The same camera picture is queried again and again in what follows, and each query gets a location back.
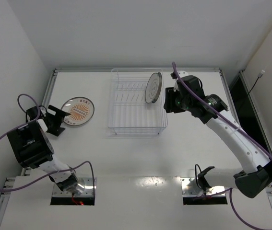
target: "metal base plate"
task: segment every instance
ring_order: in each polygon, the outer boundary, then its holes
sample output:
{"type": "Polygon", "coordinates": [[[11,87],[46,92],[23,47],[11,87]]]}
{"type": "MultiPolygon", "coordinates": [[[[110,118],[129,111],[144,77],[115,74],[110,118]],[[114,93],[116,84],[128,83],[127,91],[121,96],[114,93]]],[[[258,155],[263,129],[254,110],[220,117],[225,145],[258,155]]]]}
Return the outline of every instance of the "metal base plate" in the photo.
{"type": "MultiPolygon", "coordinates": [[[[81,184],[84,184],[85,190],[81,195],[75,195],[74,197],[82,197],[82,198],[93,198],[93,184],[92,177],[78,177],[78,180],[81,184]]],[[[72,193],[68,191],[61,191],[57,185],[54,184],[52,197],[72,197],[72,193]]]]}
{"type": "MultiPolygon", "coordinates": [[[[203,196],[204,192],[200,188],[197,187],[196,181],[194,177],[181,177],[181,186],[183,192],[183,198],[195,198],[199,196],[203,196]]],[[[209,188],[206,191],[206,195],[214,195],[216,193],[224,191],[225,188],[223,186],[215,186],[209,188]]],[[[214,198],[226,198],[225,193],[213,196],[214,198]]]]}

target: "white table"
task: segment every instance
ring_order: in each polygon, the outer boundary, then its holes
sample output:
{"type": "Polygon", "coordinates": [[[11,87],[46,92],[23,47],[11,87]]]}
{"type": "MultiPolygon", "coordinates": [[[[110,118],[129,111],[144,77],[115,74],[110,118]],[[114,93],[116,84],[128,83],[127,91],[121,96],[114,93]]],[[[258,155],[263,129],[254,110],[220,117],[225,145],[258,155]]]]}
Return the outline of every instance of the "white table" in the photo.
{"type": "MultiPolygon", "coordinates": [[[[228,88],[218,69],[185,70],[202,80],[206,95],[219,95],[231,109],[228,88]]],[[[249,229],[236,218],[230,205],[183,205],[180,176],[194,176],[194,164],[202,168],[239,167],[238,160],[216,134],[186,112],[168,114],[168,127],[157,137],[110,138],[110,71],[75,71],[56,72],[44,103],[61,108],[68,99],[84,96],[94,103],[95,114],[82,127],[66,127],[58,138],[48,137],[57,157],[68,165],[92,162],[97,177],[95,206],[50,206],[53,183],[45,179],[11,193],[1,230],[249,229]]],[[[165,87],[175,83],[170,71],[164,69],[165,87]]],[[[77,173],[90,176],[89,167],[83,166],[77,173]]],[[[14,186],[42,174],[32,171],[30,176],[17,177],[14,186]]],[[[272,209],[265,191],[254,199],[239,191],[233,195],[237,210],[246,221],[272,229],[272,209]]]]}

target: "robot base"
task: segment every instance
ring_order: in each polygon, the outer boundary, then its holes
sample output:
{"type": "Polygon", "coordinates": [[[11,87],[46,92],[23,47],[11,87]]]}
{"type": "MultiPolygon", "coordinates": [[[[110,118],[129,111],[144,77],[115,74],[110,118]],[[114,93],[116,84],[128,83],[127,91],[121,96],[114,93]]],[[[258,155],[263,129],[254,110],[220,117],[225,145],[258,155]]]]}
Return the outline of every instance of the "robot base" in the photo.
{"type": "MultiPolygon", "coordinates": [[[[79,184],[84,185],[85,189],[81,195],[75,195],[74,200],[82,202],[83,205],[94,205],[92,177],[78,177],[79,184]]],[[[50,205],[77,205],[72,201],[72,194],[67,191],[61,191],[55,184],[53,188],[50,205]]]]}
{"type": "MultiPolygon", "coordinates": [[[[198,188],[194,177],[181,177],[181,186],[183,192],[184,205],[221,205],[227,204],[225,193],[208,198],[200,198],[204,196],[203,190],[198,188]]],[[[206,191],[206,195],[214,195],[224,191],[223,186],[215,186],[206,191]]]]}

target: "silver plate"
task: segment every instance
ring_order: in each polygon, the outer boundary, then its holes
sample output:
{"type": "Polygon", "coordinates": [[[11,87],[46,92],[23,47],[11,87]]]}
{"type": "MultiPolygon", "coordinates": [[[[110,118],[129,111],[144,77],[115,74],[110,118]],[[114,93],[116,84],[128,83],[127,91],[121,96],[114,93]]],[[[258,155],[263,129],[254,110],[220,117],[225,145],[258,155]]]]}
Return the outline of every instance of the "silver plate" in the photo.
{"type": "MultiPolygon", "coordinates": [[[[197,187],[194,177],[181,177],[180,181],[182,185],[183,197],[196,197],[203,195],[203,190],[197,187]]],[[[206,195],[210,196],[224,190],[225,188],[223,186],[211,187],[206,191],[206,195]]],[[[225,197],[225,193],[216,195],[214,197],[225,197]]]]}
{"type": "Polygon", "coordinates": [[[155,103],[160,95],[163,78],[161,73],[153,73],[147,82],[145,89],[145,101],[155,103]]]}

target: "cable connector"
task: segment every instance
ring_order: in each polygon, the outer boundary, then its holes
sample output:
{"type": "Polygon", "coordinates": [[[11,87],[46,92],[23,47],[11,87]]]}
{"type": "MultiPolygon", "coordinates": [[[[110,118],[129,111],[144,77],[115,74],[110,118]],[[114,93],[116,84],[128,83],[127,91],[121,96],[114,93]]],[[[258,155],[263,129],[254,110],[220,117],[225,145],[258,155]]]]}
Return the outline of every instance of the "cable connector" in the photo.
{"type": "Polygon", "coordinates": [[[257,75],[258,78],[261,78],[264,75],[265,71],[262,69],[257,75]]]}
{"type": "Polygon", "coordinates": [[[172,79],[177,79],[177,76],[176,76],[176,74],[173,72],[173,73],[171,73],[171,78],[172,79]]]}

